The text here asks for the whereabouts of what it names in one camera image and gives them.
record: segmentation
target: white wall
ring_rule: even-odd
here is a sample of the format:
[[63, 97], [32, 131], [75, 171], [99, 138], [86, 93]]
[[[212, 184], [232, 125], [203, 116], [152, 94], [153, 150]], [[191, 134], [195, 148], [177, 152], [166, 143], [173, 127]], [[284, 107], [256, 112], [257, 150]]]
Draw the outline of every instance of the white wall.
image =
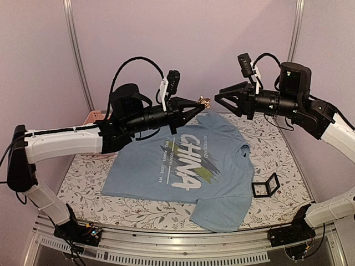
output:
[[[62, 1], [0, 3], [0, 151], [16, 125], [49, 129], [80, 124], [86, 115], [69, 42]], [[6, 180], [6, 165], [0, 180]], [[68, 164], [57, 158], [37, 164], [38, 179], [56, 190]], [[19, 266], [37, 210], [20, 204], [0, 185], [0, 265]]]
[[[213, 98], [219, 89], [242, 80], [236, 57], [254, 59], [268, 51], [286, 60], [296, 1], [180, 0], [73, 1], [75, 24], [89, 88], [98, 109], [118, 67], [142, 55], [164, 71], [181, 73], [178, 96]], [[263, 82], [273, 88], [279, 69], [270, 59], [260, 63]], [[146, 62], [130, 63], [116, 88], [137, 83], [154, 98], [158, 72]], [[213, 103], [215, 110], [225, 111]]]
[[[355, 1], [306, 1], [295, 62], [312, 69], [311, 94], [355, 125]], [[355, 165], [300, 128], [286, 132], [318, 202], [355, 186]], [[336, 223], [348, 265], [355, 265], [353, 217]]]

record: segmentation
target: t-shirt sleeve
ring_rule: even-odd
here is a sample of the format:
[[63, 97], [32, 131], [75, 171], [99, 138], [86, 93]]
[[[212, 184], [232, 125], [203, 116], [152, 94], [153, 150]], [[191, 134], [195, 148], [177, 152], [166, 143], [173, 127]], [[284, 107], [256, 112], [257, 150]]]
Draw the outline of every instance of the t-shirt sleeve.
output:
[[190, 220], [213, 232], [233, 232], [243, 222], [250, 204], [251, 197], [199, 199]]

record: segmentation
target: white robot arm segment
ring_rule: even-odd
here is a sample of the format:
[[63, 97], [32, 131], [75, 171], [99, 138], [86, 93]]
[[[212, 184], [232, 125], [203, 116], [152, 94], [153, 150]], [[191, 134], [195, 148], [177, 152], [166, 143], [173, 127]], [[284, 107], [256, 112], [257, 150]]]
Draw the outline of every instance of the white robot arm segment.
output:
[[[77, 130], [80, 128], [73, 127], [73, 131], [26, 137], [24, 140], [28, 143], [25, 147], [28, 163], [65, 155], [100, 153], [103, 144], [103, 138], [99, 135], [100, 129], [96, 126], [91, 129]], [[41, 131], [28, 130], [27, 133], [34, 134], [35, 132]]]

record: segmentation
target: black cable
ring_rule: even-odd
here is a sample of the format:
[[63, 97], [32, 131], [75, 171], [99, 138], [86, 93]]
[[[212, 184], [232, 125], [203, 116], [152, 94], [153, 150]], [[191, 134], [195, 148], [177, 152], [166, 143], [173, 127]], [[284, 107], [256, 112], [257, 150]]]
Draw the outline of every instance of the black cable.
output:
[[20, 198], [20, 196], [18, 195], [18, 192], [16, 192], [16, 197], [17, 199], [23, 204], [26, 205], [27, 204], [27, 197], [24, 197], [24, 201], [22, 201], [22, 199]]
[[270, 54], [270, 53], [262, 53], [261, 55], [259, 55], [259, 56], [256, 58], [256, 60], [254, 61], [252, 67], [254, 68], [254, 66], [256, 65], [256, 63], [257, 63], [260, 59], [262, 59], [262, 58], [264, 58], [264, 57], [271, 57], [273, 60], [275, 60], [275, 62], [277, 63], [278, 67], [281, 68], [281, 63], [280, 63], [280, 61], [277, 59], [276, 56], [274, 56], [273, 54]]
[[98, 127], [98, 125], [77, 126], [77, 127], [75, 127], [75, 129], [73, 127], [64, 127], [62, 129], [50, 129], [50, 130], [36, 131], [33, 133], [33, 135], [40, 136], [40, 135], [54, 134], [54, 133], [60, 133], [60, 132], [81, 131], [81, 130], [87, 130], [87, 129], [95, 129], [97, 127]]
[[324, 224], [323, 224], [323, 236], [322, 236], [322, 239], [321, 239], [321, 241], [320, 241], [320, 243], [319, 243], [319, 246], [316, 248], [316, 250], [315, 250], [312, 254], [306, 255], [306, 256], [304, 257], [304, 259], [305, 259], [305, 258], [309, 258], [310, 256], [313, 256], [313, 255], [321, 248], [325, 236], [326, 236], [326, 224], [324, 223]]
[[[310, 98], [313, 100], [318, 100], [318, 101], [324, 101], [321, 100], [313, 95], [310, 95]], [[333, 107], [335, 109], [335, 111], [340, 115], [340, 117], [344, 120], [344, 122], [352, 129], [355, 130], [355, 127], [349, 122], [349, 120], [343, 115], [343, 113], [338, 109], [338, 107], [336, 107], [335, 105], [333, 105], [332, 103], [329, 103], [327, 101], [324, 101], [325, 103], [329, 104], [331, 107]]]
[[260, 84], [260, 89], [263, 90], [263, 89], [264, 89], [264, 86], [262, 85], [261, 80], [259, 79], [258, 76], [256, 76], [256, 79], [257, 79], [257, 81], [258, 81], [259, 84]]
[[161, 104], [161, 101], [159, 101], [159, 99], [158, 99], [159, 92], [160, 92], [160, 90], [157, 90], [156, 94], [155, 94], [155, 101], [156, 101], [157, 104]]
[[295, 130], [295, 128], [294, 128], [293, 126], [289, 125], [287, 122], [286, 122], [286, 124], [287, 124], [287, 126], [288, 126], [289, 128], [286, 128], [286, 127], [282, 127], [282, 126], [278, 126], [278, 125], [273, 124], [272, 122], [270, 122], [270, 121], [266, 118], [266, 115], [265, 115], [265, 114], [264, 114], [264, 118], [265, 118], [265, 120], [266, 120], [267, 122], [269, 122], [271, 125], [277, 127], [278, 129], [284, 129], [284, 130], [288, 130], [288, 131], [293, 131], [293, 130]]
[[[78, 259], [80, 260], [80, 262], [82, 263], [82, 266], [86, 266], [86, 264], [84, 263], [83, 259], [80, 257], [79, 253], [77, 252], [76, 246], [71, 243], [70, 241], [67, 240], [67, 238], [61, 233], [60, 229], [58, 228], [58, 226], [53, 222], [53, 220], [48, 216], [49, 220], [51, 221], [52, 225], [54, 226], [55, 229], [57, 229], [57, 232], [59, 232], [59, 234], [62, 236], [62, 238], [64, 239], [64, 241], [70, 246], [70, 252], [72, 253], [72, 258], [73, 258], [73, 252], [75, 253], [75, 255], [77, 255]], [[76, 261], [76, 259], [73, 258], [73, 262], [78, 265], [81, 266], [80, 264], [78, 264]]]
[[140, 140], [147, 140], [150, 139], [151, 137], [154, 137], [156, 134], [158, 134], [160, 131], [160, 128], [158, 128], [154, 133], [150, 134], [149, 136], [146, 137], [141, 137], [141, 134], [138, 138], [136, 138], [135, 140], [140, 141]]
[[280, 89], [277, 87], [277, 84], [280, 83], [280, 75], [276, 78], [273, 87], [275, 88], [275, 90], [280, 91]]
[[[254, 66], [256, 66], [256, 63], [259, 62], [259, 61], [260, 61], [262, 58], [264, 58], [264, 57], [271, 57], [273, 60], [275, 60], [275, 62], [277, 63], [278, 67], [281, 68], [281, 63], [280, 63], [280, 61], [277, 59], [276, 56], [274, 56], [273, 54], [270, 54], [270, 53], [263, 53], [263, 54], [259, 55], [259, 56], [256, 58], [256, 60], [254, 61], [252, 67], [254, 68]], [[257, 80], [259, 81], [260, 86], [261, 86], [260, 89], [262, 90], [262, 89], [263, 89], [263, 85], [261, 84], [261, 80], [260, 80], [258, 77], [256, 77], [256, 78], [257, 78]], [[274, 83], [274, 85], [273, 85], [277, 91], [280, 91], [279, 88], [277, 87], [277, 84], [278, 84], [279, 82], [280, 82], [280, 76], [278, 76], [278, 77], [276, 78], [275, 83]]]
[[288, 127], [291, 127], [291, 128], [293, 128], [293, 130], [295, 130], [295, 128], [294, 128], [293, 126], [291, 126], [291, 125], [288, 123], [287, 117], [285, 117], [285, 123], [286, 123], [286, 125], [287, 125]]
[[[135, 60], [144, 60], [144, 61], [147, 61], [148, 63], [152, 64], [152, 65], [157, 69], [157, 71], [159, 72], [159, 74], [160, 74], [160, 76], [161, 76], [161, 79], [164, 79], [163, 71], [162, 71], [162, 70], [158, 67], [158, 65], [155, 64], [152, 60], [150, 60], [150, 59], [147, 58], [147, 57], [133, 57], [133, 58], [128, 59], [126, 62], [124, 62], [124, 63], [119, 67], [119, 69], [117, 70], [117, 72], [116, 72], [116, 74], [115, 74], [115, 77], [114, 77], [113, 80], [112, 80], [112, 84], [111, 84], [111, 88], [110, 88], [109, 97], [110, 97], [110, 94], [113, 92], [113, 89], [114, 89], [114, 86], [115, 86], [115, 83], [116, 83], [118, 74], [120, 74], [120, 72], [121, 72], [121, 70], [123, 69], [123, 67], [125, 67], [128, 63], [130, 63], [130, 62], [132, 62], [132, 61], [135, 61]], [[107, 103], [107, 109], [106, 109], [106, 114], [105, 114], [104, 120], [107, 120], [107, 118], [109, 117], [109, 113], [110, 113], [110, 100], [108, 100], [108, 103]]]
[[0, 160], [0, 167], [1, 167], [2, 163], [4, 162], [4, 159], [5, 159], [5, 157], [6, 157], [6, 154], [7, 154], [8, 151], [12, 148], [12, 146], [15, 144], [15, 142], [18, 141], [18, 140], [20, 140], [20, 139], [24, 139], [25, 137], [30, 137], [31, 135], [32, 135], [32, 134], [25, 134], [25, 135], [22, 135], [22, 136], [20, 136], [20, 137], [18, 137], [18, 138], [16, 138], [16, 139], [14, 139], [14, 140], [10, 143], [10, 145], [7, 146], [5, 152], [4, 152], [4, 154], [2, 155], [2, 158], [1, 158], [1, 160]]

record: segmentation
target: floral pattern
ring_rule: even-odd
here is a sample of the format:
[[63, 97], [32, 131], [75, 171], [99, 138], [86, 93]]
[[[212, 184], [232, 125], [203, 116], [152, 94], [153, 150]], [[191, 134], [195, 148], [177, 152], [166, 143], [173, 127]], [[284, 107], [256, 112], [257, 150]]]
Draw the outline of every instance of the floral pattern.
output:
[[[222, 116], [235, 125], [250, 144], [250, 158], [255, 166], [254, 181], [264, 182], [276, 172], [281, 185], [270, 198], [253, 198], [240, 229], [291, 222], [298, 208], [311, 199], [278, 128], [259, 115], [252, 121], [232, 114]], [[78, 219], [146, 229], [203, 230], [189, 220], [194, 204], [101, 195], [116, 156], [75, 156], [58, 197], [70, 204]]]

